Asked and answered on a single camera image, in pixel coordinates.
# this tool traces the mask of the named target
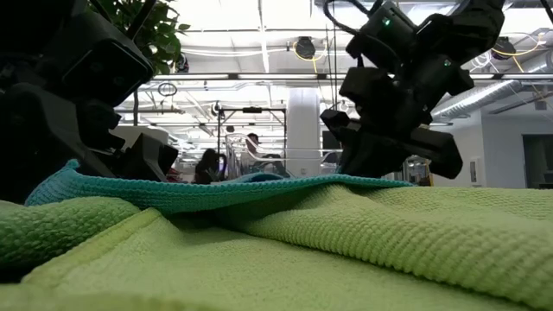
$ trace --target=wall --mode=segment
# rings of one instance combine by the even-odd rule
[[[488,187],[526,188],[522,135],[553,134],[553,121],[544,116],[483,116]]]
[[[484,140],[482,138],[482,122],[480,112],[476,111],[469,118],[455,119],[454,126],[433,128],[453,134],[457,148],[463,160],[463,168],[457,178],[450,180],[438,175],[434,175],[434,186],[436,187],[472,187],[470,178],[470,161],[474,158],[480,158],[480,167],[477,168],[477,175],[482,187],[486,186],[486,171],[484,157]]]

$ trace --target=green towel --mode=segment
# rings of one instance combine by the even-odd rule
[[[217,311],[181,301],[166,301],[144,295],[58,295],[36,286],[0,285],[0,310],[18,311]]]
[[[234,232],[149,209],[24,282],[223,310],[553,310],[552,199],[330,185],[211,212]]]
[[[17,281],[21,273],[139,211],[113,198],[80,198],[35,207],[0,201],[0,281]]]
[[[171,223],[153,209],[41,266],[24,285],[51,289],[62,302],[155,298],[151,310],[169,301],[226,311],[526,309],[339,255],[197,221]],[[31,303],[8,299],[11,307]]]

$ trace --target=green leaves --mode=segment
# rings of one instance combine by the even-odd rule
[[[113,25],[123,33],[143,6],[143,0],[99,2],[110,15]],[[177,27],[179,14],[169,6],[171,2],[173,1],[160,0],[156,3],[135,39],[135,44],[154,67],[154,73],[170,73],[169,63],[175,62],[181,54],[181,42],[175,34],[184,34],[190,29],[190,25],[187,24]],[[152,53],[150,46],[155,46],[157,51]]]

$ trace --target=towel fold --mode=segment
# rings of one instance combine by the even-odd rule
[[[103,196],[127,200],[142,209],[154,206],[165,215],[180,212],[197,212],[239,204],[271,196],[286,194],[296,189],[328,183],[345,183],[363,187],[406,187],[407,182],[360,178],[347,175],[324,175],[313,178],[266,180],[274,175],[253,175],[243,182],[217,185],[190,185],[155,181],[131,181],[81,175],[76,171],[79,163],[71,160],[54,175],[47,178],[27,198],[25,205],[61,202],[63,200]]]

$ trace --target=person with dark hair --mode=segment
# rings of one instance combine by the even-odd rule
[[[209,185],[219,181],[219,154],[214,149],[207,149],[196,165],[194,183]]]
[[[252,173],[251,165],[256,161],[254,156],[258,156],[257,146],[259,145],[259,136],[255,133],[250,133],[247,137],[245,145],[248,150],[240,154],[240,170],[242,174]]]

